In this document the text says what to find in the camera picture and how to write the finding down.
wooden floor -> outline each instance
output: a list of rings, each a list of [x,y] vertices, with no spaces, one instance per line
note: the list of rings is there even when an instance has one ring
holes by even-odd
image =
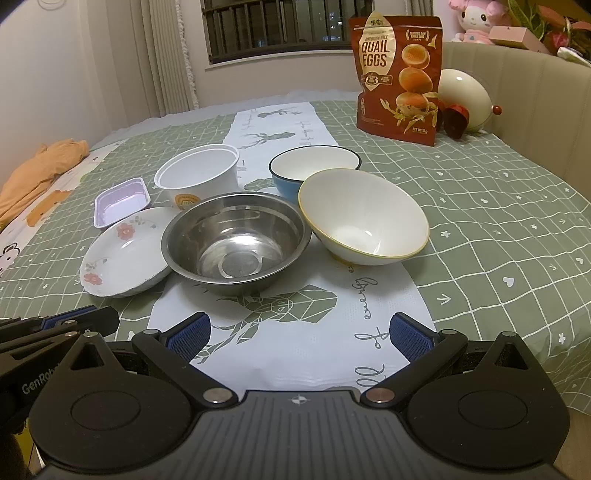
[[[591,480],[591,416],[569,409],[570,430],[554,466],[571,480]]]

green checkered tablecloth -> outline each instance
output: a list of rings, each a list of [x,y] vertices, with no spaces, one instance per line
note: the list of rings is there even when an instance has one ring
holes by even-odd
[[[589,202],[494,135],[462,142],[438,135],[436,147],[425,147],[356,129],[354,102],[312,104],[338,144],[361,155],[363,170],[399,185],[425,211],[431,239],[404,266],[436,327],[471,339],[518,332],[566,404],[591,413]],[[110,153],[2,277],[2,316],[110,304],[121,313],[117,339],[146,328],[162,284],[128,299],[95,299],[82,291],[80,263],[100,233],[93,226],[93,201],[108,187],[142,176],[152,205],[167,205],[154,186],[159,166],[189,148],[222,142],[233,119],[164,128],[130,138]],[[267,179],[257,182],[250,188],[268,185]]]

stainless steel bowl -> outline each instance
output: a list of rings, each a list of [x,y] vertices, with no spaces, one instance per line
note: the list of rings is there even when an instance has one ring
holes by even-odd
[[[170,267],[223,295],[267,288],[302,254],[311,230],[299,209],[268,193],[218,195],[178,215],[164,231]]]

pink stuffed animal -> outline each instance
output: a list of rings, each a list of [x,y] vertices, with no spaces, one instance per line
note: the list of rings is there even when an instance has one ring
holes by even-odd
[[[457,10],[457,19],[466,33],[456,33],[452,41],[485,43],[492,45],[488,38],[495,25],[511,25],[508,8],[490,0],[448,0],[449,6]]]

yellow rim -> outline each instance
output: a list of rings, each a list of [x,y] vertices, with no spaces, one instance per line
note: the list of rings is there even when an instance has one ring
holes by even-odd
[[[330,170],[350,170],[350,169],[349,168],[331,168]],[[395,183],[392,183],[392,182],[390,182],[390,181],[388,181],[386,179],[381,179],[381,180],[387,181],[388,183],[391,183],[392,185],[394,185],[396,188],[399,188],[406,196],[410,197],[410,199],[414,203],[417,203],[418,208],[421,210],[421,213],[423,214],[423,217],[425,218],[425,222],[427,222],[427,238],[425,239],[425,242],[418,249],[416,249],[414,252],[412,252],[412,253],[410,253],[408,255],[397,255],[395,257],[388,257],[386,255],[370,254],[369,252],[364,252],[362,250],[357,250],[356,248],[351,248],[348,245],[345,245],[345,244],[339,242],[336,238],[331,237],[328,233],[326,233],[325,231],[323,231],[322,229],[320,229],[317,225],[314,224],[314,222],[312,222],[312,220],[310,220],[310,218],[306,215],[306,212],[302,208],[302,206],[301,206],[301,191],[304,188],[304,185],[306,184],[306,182],[308,180],[310,180],[314,175],[318,175],[319,173],[322,173],[323,171],[318,171],[318,172],[310,175],[307,179],[305,179],[304,180],[304,183],[301,184],[301,187],[300,187],[300,189],[299,189],[299,191],[297,193],[297,203],[298,203],[298,206],[300,207],[300,210],[302,212],[302,215],[306,219],[306,222],[308,222],[315,231],[321,233],[322,235],[324,235],[326,238],[329,238],[330,240],[332,240],[337,245],[340,245],[343,248],[346,248],[347,250],[349,250],[351,252],[354,252],[356,254],[361,254],[361,255],[367,255],[367,256],[372,257],[372,258],[384,258],[384,259],[390,259],[390,260],[401,260],[403,258],[412,257],[413,255],[416,255],[417,253],[419,253],[423,248],[425,248],[425,246],[429,242],[429,237],[431,236],[431,229],[429,227],[429,220],[427,220],[427,215],[425,215],[425,212],[423,212],[423,209],[421,208],[421,206],[408,193],[406,193],[403,189],[401,189]],[[372,175],[371,173],[368,173],[368,172],[362,171],[362,170],[355,170],[355,171],[358,172],[358,173],[363,173],[365,175]]]

